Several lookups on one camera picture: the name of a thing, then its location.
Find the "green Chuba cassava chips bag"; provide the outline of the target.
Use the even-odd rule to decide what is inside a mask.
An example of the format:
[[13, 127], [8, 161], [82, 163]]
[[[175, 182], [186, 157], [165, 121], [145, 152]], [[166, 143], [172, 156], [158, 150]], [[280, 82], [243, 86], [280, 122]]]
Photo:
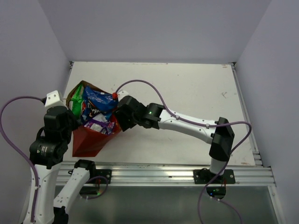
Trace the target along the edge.
[[77, 119], [81, 117], [82, 111], [84, 110], [84, 86], [79, 84], [71, 94], [70, 108]]

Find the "purple snack packet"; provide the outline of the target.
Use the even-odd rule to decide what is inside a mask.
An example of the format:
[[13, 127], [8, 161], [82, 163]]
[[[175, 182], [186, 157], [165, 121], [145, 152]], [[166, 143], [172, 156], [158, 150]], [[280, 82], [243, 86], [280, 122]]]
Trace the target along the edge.
[[100, 113], [86, 122], [84, 127], [104, 135], [111, 135], [114, 132], [113, 129], [115, 128], [115, 125], [115, 121], [107, 120], [106, 117]]

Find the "blue Doritos chips bag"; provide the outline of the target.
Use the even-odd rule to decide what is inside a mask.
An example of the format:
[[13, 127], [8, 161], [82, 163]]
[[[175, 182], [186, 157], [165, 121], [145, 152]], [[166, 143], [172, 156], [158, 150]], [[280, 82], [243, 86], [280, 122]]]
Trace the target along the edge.
[[85, 109], [81, 115], [83, 123], [88, 122], [98, 114], [102, 114], [106, 121], [109, 121], [118, 104], [118, 100], [113, 99], [112, 94], [92, 90], [90, 86], [84, 88], [82, 98], [85, 104]]

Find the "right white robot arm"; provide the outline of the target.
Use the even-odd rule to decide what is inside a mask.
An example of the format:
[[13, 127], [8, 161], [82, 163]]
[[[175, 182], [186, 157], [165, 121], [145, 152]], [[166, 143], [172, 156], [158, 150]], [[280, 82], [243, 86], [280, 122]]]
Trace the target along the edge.
[[213, 183], [219, 183], [224, 179], [224, 166], [229, 161], [235, 138], [227, 119], [220, 117], [217, 121], [204, 120], [200, 125], [200, 119], [190, 116], [182, 118], [181, 114], [169, 112], [164, 105], [156, 103], [145, 106], [132, 96], [125, 96], [120, 100], [114, 116], [122, 131], [136, 125], [147, 129], [170, 130], [195, 137], [211, 145], [208, 178]]

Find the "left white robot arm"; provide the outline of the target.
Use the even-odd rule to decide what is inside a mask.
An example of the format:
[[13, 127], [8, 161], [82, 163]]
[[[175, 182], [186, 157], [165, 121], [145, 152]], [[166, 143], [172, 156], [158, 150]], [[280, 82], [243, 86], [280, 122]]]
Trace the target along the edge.
[[79, 127], [71, 110], [65, 106], [54, 106], [44, 116], [44, 126], [29, 148], [32, 184], [26, 224], [66, 224], [69, 212], [85, 183], [97, 178], [95, 163], [79, 160], [75, 163], [71, 177], [55, 195], [56, 182], [63, 157], [71, 141], [72, 131]]

